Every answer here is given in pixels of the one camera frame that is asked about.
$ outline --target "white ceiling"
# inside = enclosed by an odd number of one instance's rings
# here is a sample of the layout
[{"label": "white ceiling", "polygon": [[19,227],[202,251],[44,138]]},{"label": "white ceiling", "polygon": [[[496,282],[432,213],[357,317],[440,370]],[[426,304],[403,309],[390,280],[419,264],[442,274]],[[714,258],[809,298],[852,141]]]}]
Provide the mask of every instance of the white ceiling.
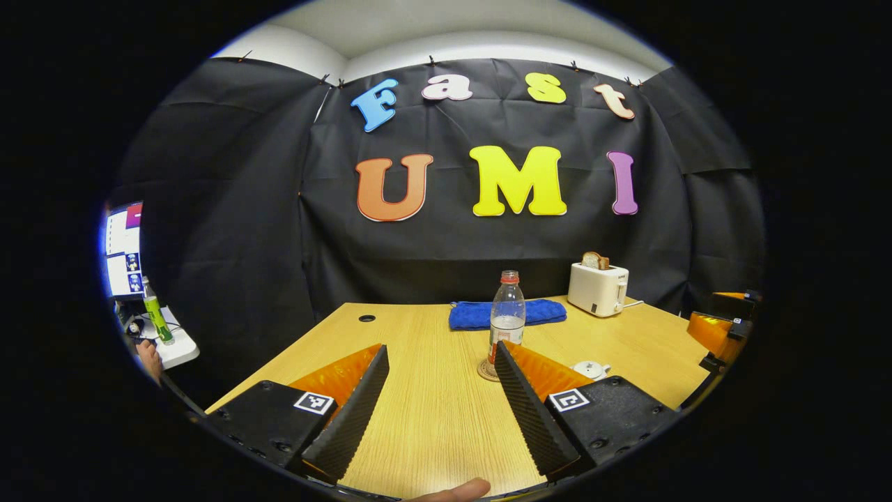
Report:
[{"label": "white ceiling", "polygon": [[655,71],[671,65],[625,31],[558,0],[315,0],[268,23],[300,31],[347,59],[415,38],[504,30],[600,47]]}]

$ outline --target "green cylinder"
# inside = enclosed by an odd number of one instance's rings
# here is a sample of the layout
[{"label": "green cylinder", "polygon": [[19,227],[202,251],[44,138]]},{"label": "green cylinder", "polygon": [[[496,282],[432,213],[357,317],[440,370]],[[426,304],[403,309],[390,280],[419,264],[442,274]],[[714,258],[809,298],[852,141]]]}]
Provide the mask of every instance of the green cylinder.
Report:
[{"label": "green cylinder", "polygon": [[145,311],[149,314],[149,319],[152,320],[152,324],[155,325],[155,329],[158,331],[158,338],[164,345],[172,344],[174,342],[173,335],[170,334],[170,328],[167,327],[167,322],[164,321],[164,316],[161,315],[158,297],[145,297],[143,298],[143,303],[145,303]]}]

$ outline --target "human hand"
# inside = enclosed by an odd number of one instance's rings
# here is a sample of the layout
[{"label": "human hand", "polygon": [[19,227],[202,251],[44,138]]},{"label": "human hand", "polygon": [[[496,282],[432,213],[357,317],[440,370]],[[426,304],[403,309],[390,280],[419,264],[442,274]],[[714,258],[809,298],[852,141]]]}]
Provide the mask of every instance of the human hand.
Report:
[{"label": "human hand", "polygon": [[143,343],[136,346],[136,353],[139,354],[139,360],[143,362],[143,367],[149,376],[155,383],[161,385],[161,356],[158,355],[155,345],[149,340],[143,340]]},{"label": "human hand", "polygon": [[486,495],[490,490],[490,482],[481,478],[474,478],[467,483],[453,489],[445,489],[436,493],[429,493],[421,497],[410,498],[404,502],[472,502]]}]

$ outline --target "finger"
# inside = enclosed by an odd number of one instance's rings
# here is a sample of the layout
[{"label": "finger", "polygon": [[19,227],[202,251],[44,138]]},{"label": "finger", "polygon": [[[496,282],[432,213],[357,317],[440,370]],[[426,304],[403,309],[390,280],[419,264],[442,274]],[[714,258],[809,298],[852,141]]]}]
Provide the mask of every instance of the finger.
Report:
[{"label": "finger", "polygon": [[452,489],[452,493],[458,497],[458,502],[470,502],[486,495],[490,490],[490,482],[482,478],[474,478],[467,483]]},{"label": "finger", "polygon": [[404,502],[459,502],[458,496],[451,489],[445,489],[436,493],[428,493],[421,497],[410,498]]},{"label": "finger", "polygon": [[473,502],[486,495],[489,490],[490,483],[488,481],[481,478],[474,478],[456,488],[445,489],[418,498],[412,498],[406,502]]}]

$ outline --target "plastic water bottle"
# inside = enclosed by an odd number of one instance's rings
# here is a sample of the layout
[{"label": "plastic water bottle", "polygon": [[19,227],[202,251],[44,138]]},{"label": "plastic water bottle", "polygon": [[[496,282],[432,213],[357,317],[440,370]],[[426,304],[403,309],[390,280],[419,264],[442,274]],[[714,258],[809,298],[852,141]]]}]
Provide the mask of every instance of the plastic water bottle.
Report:
[{"label": "plastic water bottle", "polygon": [[492,300],[490,313],[490,364],[496,364],[496,346],[499,340],[518,345],[524,340],[526,304],[519,283],[520,275],[516,271],[502,272],[501,287]]}]

